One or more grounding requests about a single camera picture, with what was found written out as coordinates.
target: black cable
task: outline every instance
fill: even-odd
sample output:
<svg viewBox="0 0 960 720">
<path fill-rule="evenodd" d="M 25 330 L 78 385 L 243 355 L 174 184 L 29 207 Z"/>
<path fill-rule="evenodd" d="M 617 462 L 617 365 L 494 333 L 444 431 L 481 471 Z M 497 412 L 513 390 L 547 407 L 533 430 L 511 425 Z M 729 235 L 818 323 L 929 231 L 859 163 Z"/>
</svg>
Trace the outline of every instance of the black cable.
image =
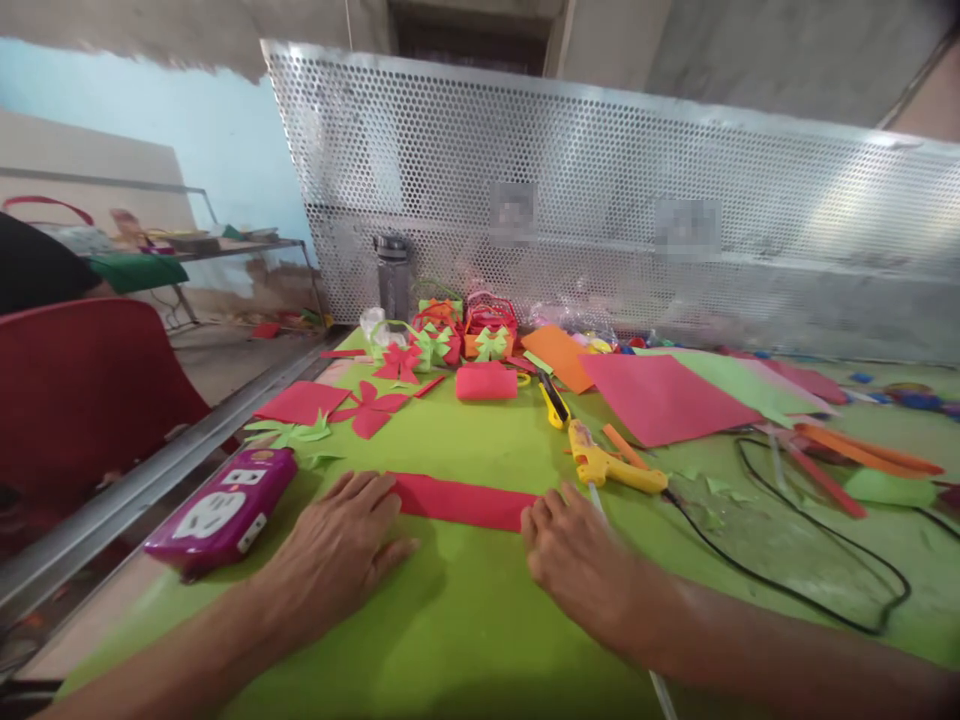
<svg viewBox="0 0 960 720">
<path fill-rule="evenodd" d="M 788 595 L 788 596 L 792 597 L 794 600 L 798 600 L 799 602 L 802 602 L 804 605 L 806 605 L 806 606 L 808 606 L 808 607 L 810 607 L 810 608 L 813 608 L 813 609 L 816 610 L 817 612 L 822 613 L 823 615 L 826 615 L 827 617 L 832 618 L 832 619 L 836 620 L 837 622 L 846 625 L 847 627 L 853 628 L 854 630 L 858 630 L 858 631 L 860 631 L 860 632 L 862 632 L 862 633 L 864 633 L 864 634 L 866 634 L 866 635 L 872 635 L 872 636 L 875 636 L 875 637 L 879 637 L 879 636 L 881 636 L 881 635 L 884 635 L 884 634 L 887 632 L 887 626 L 888 626 L 888 624 L 889 624 L 889 622 L 890 622 L 890 615 L 893 613 L 894 610 L 896 610 L 896 609 L 897 609 L 898 607 L 900 607 L 903 603 L 905 603 L 905 602 L 910 598 L 910 595 L 913 593 L 913 588 L 912 588 L 911 585 L 910 585 L 910 581 L 907 580 L 907 578 L 903 575 L 903 573 L 901 573 L 899 570 L 897 570 L 897 568 L 895 568 L 890 562 L 888 562 L 887 560 L 884 560 L 882 557 L 880 557 L 879 555 L 877 555 L 877 554 L 876 554 L 875 552 L 873 552 L 872 550 L 868 550 L 867 548 L 863 547 L 863 545 L 860 545 L 859 543 L 854 542 L 853 540 L 851 540 L 850 538 L 846 537 L 845 535 L 842 535 L 841 533 L 837 532 L 836 530 L 834 530 L 833 528 L 829 527 L 828 525 L 824 525 L 822 522 L 820 522 L 819 520 L 817 520 L 815 517 L 812 517 L 812 516 L 808 515 L 808 514 L 805 513 L 803 510 L 801 510 L 801 509 L 798 508 L 796 505 L 794 505 L 794 504 L 789 500 L 789 498 L 787 498 L 785 495 L 783 495 L 779 490 L 777 490 L 777 488 L 775 488 L 772 484 L 770 484 L 769 482 L 767 482 L 767 481 L 760 475 L 760 473 L 757 472 L 757 470 L 756 470 L 756 469 L 753 467 L 753 465 L 750 463 L 750 460 L 747 458 L 747 454 L 746 454 L 746 452 L 744 451 L 744 443 L 751 443 L 751 444 L 753 444 L 753 445 L 758 445 L 758 446 L 760 446 L 760 447 L 767 448 L 768 450 L 770 449 L 770 446 L 769 446 L 769 445 L 767 445 L 766 443 L 762 443 L 762 442 L 760 442 L 760 441 L 758 441 L 758 440 L 752 440 L 752 439 L 750 439 L 750 438 L 737 438 L 734 442 L 735 442 L 735 444 L 736 444 L 736 446 L 737 446 L 737 451 L 738 451 L 739 454 L 740 454 L 740 460 L 741 460 L 741 461 L 743 462 L 743 464 L 746 466 L 747 471 L 750 473 L 750 475 L 752 475 L 755 480 L 757 480 L 758 482 L 760 482 L 761 484 L 763 484 L 763 486 L 766 487 L 767 490 L 769 490 L 769 491 L 772 492 L 774 495 L 776 495 L 778 498 L 780 498 L 780 500 L 781 500 L 783 503 L 785 503 L 785 504 L 787 505 L 787 507 L 789 507 L 791 510 L 793 510 L 794 512 L 796 512 L 798 515 L 800 515 L 800 516 L 802 516 L 803 518 L 805 518 L 808 522 L 810 522 L 811 524 L 813 524 L 814 526 L 816 526 L 816 527 L 819 528 L 820 530 L 824 530 L 824 531 L 830 533 L 831 535 L 834 535 L 835 537 L 839 538 L 840 540 L 843 540 L 844 542 L 848 543 L 849 545 L 852 545 L 853 547 L 857 548 L 857 549 L 860 550 L 861 552 L 866 553 L 867 555 L 869 555 L 870 557 L 872 557 L 874 560 L 876 560 L 877 562 L 879 562 L 881 565 L 883 565 L 885 568 L 887 568 L 891 573 L 893 573 L 893 574 L 896 576 L 897 580 L 900 581 L 900 584 L 903 586 L 903 592 L 901 592 L 899 595 L 897 595 L 895 598 L 893 598 L 890 602 L 886 603 L 886 604 L 881 608 L 881 610 L 880 610 L 880 619 L 879 619 L 879 621 L 877 622 L 877 624 L 876 624 L 875 626 L 870 627 L 870 626 L 867 626 L 867 625 L 862 625 L 862 624 L 858 623 L 857 621 L 851 620 L 850 618 L 841 615 L 840 613 L 836 612 L 835 610 L 832 610 L 832 609 L 828 608 L 826 605 L 823 605 L 823 604 L 817 602 L 817 601 L 814 600 L 813 598 L 808 597 L 807 595 L 804 595 L 803 593 L 801 593 L 801 592 L 799 592 L 799 591 L 797 591 L 797 590 L 794 590 L 794 589 L 791 588 L 791 587 L 788 587 L 788 586 L 786 586 L 786 585 L 783 585 L 782 583 L 779 583 L 779 582 L 777 582 L 776 580 L 772 580 L 771 578 L 768 578 L 768 577 L 766 577 L 766 576 L 764 576 L 764 575 L 761 575 L 760 573 L 758 573 L 758 572 L 756 572 L 756 571 L 754 571 L 754 570 L 751 570 L 750 568 L 748 568 L 747 566 L 743 565 L 742 563 L 740 563 L 739 561 L 735 560 L 735 559 L 732 558 L 730 555 L 728 555 L 726 552 L 724 552 L 723 550 L 721 550 L 721 549 L 716 545 L 716 543 L 714 543 L 709 537 L 707 537 L 707 535 L 700 529 L 700 527 L 697 525 L 697 523 L 694 522 L 693 518 L 690 517 L 690 515 L 687 513 L 687 511 L 683 508 L 683 506 L 682 506 L 681 503 L 680 503 L 679 498 L 678 498 L 676 495 L 674 495 L 669 489 L 668 489 L 668 490 L 664 490 L 664 492 L 663 492 L 664 497 L 666 497 L 667 500 L 669 500 L 671 503 L 673 503 L 673 505 L 677 508 L 677 510 L 680 511 L 680 514 L 683 515 L 683 517 L 686 519 L 686 521 L 687 521 L 688 523 L 690 523 L 690 527 L 693 528 L 694 532 L 696 532 L 697 535 L 700 536 L 700 539 L 703 540 L 703 541 L 710 547 L 711 550 L 713 550 L 715 553 L 717 553 L 717 555 L 719 555 L 721 558 L 723 558 L 723 560 L 724 560 L 725 562 L 727 562 L 729 565 L 731 565 L 732 567 L 734 567 L 734 568 L 736 568 L 737 570 L 739 570 L 740 572 L 742 572 L 744 575 L 747 575 L 748 577 L 756 580 L 756 581 L 759 582 L 759 583 L 762 583 L 762 584 L 766 585 L 767 587 L 770 587 L 770 588 L 776 590 L 777 592 L 781 592 L 781 593 L 783 593 L 784 595 Z"/>
<path fill-rule="evenodd" d="M 914 510 L 923 515 L 930 522 L 934 523 L 935 525 L 939 525 L 941 529 L 946 530 L 948 533 L 953 535 L 954 539 L 960 540 L 960 532 L 957 532 L 949 523 L 944 522 L 929 510 L 924 510 L 923 508 L 914 508 Z"/>
</svg>

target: green table surface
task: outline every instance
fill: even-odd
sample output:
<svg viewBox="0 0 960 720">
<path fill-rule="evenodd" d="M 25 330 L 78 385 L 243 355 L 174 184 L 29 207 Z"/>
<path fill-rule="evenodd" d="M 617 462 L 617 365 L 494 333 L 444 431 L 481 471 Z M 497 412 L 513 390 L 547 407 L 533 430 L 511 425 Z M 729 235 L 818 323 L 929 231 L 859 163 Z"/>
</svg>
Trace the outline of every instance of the green table surface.
<svg viewBox="0 0 960 720">
<path fill-rule="evenodd" d="M 355 347 L 360 347 L 357 333 L 342 345 Z M 877 386 L 918 381 L 960 395 L 957 373 L 945 368 L 804 366 L 838 380 L 862 370 L 876 375 Z M 391 382 L 371 373 L 358 364 L 339 384 L 356 388 L 371 379 L 381 392 L 390 391 Z M 599 394 L 565 397 L 595 430 L 608 421 L 617 425 Z M 858 403 L 831 424 L 935 461 L 947 477 L 960 476 L 960 426 L 943 416 Z M 321 472 L 300 472 L 246 561 L 192 586 L 167 573 L 145 589 L 112 636 L 67 679 L 64 691 L 148 645 L 263 565 L 300 510 L 347 469 L 424 473 L 531 493 L 575 477 L 573 461 L 562 452 L 566 433 L 547 423 L 535 384 L 513 401 L 467 405 L 456 400 L 451 376 L 425 398 L 412 399 L 371 440 L 358 438 L 346 425 L 332 427 L 324 444 L 344 459 Z M 769 453 L 758 449 L 754 457 L 772 478 Z M 671 480 L 692 512 L 710 508 L 723 519 L 724 527 L 712 535 L 741 562 L 863 622 L 876 620 L 893 592 L 887 575 L 761 490 L 741 469 L 731 436 L 658 449 L 651 462 L 667 471 L 708 474 L 755 498 L 737 503 L 711 495 L 703 477 Z M 799 474 L 788 477 L 795 489 L 817 494 Z M 832 624 L 725 565 L 661 499 L 613 483 L 600 492 L 613 526 L 669 570 L 785 615 Z M 912 511 L 878 505 L 869 510 L 868 518 L 853 520 L 821 500 L 810 512 L 880 553 L 913 584 L 913 597 L 894 613 L 880 642 L 960 668 L 960 543 Z M 597 709 L 607 717 L 660 716 L 647 674 L 597 646 L 533 584 L 519 535 L 410 516 L 400 517 L 399 529 L 423 541 L 418 553 L 366 608 L 258 678 L 224 717 L 580 716 Z M 758 715 L 676 684 L 671 691 L 681 717 Z"/>
</svg>

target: orange paper sheet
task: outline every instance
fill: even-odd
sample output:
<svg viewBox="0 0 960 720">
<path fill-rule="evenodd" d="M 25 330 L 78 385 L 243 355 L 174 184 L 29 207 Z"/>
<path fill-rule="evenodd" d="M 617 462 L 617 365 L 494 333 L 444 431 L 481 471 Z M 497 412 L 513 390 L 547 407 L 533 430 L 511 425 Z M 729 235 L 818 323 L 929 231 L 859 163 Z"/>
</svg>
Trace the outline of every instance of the orange paper sheet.
<svg viewBox="0 0 960 720">
<path fill-rule="evenodd" d="M 556 325 L 534 330 L 523 338 L 523 346 L 552 367 L 553 374 L 577 395 L 593 387 L 593 380 L 580 365 L 580 356 L 590 353 Z"/>
</svg>

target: red chair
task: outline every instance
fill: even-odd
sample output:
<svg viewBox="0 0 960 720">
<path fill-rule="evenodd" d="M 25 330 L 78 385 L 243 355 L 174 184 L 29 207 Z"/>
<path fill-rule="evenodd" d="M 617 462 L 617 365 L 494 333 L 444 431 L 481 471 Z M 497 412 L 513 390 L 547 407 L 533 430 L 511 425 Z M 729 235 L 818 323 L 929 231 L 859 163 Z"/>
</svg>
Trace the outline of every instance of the red chair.
<svg viewBox="0 0 960 720">
<path fill-rule="evenodd" d="M 20 495 L 2 521 L 8 551 L 76 511 L 106 473 L 130 470 L 177 425 L 210 412 L 157 312 L 126 298 L 0 317 L 0 403 L 0 483 Z"/>
</svg>

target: pink power bank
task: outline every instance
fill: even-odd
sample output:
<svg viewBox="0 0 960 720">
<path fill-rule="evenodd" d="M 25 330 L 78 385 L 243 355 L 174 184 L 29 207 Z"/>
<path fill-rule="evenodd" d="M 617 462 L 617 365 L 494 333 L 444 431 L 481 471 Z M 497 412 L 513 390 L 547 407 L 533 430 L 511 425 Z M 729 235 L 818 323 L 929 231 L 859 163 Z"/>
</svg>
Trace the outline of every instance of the pink power bank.
<svg viewBox="0 0 960 720">
<path fill-rule="evenodd" d="M 244 450 L 147 538 L 144 552 L 193 582 L 239 562 L 297 474 L 293 451 Z"/>
</svg>

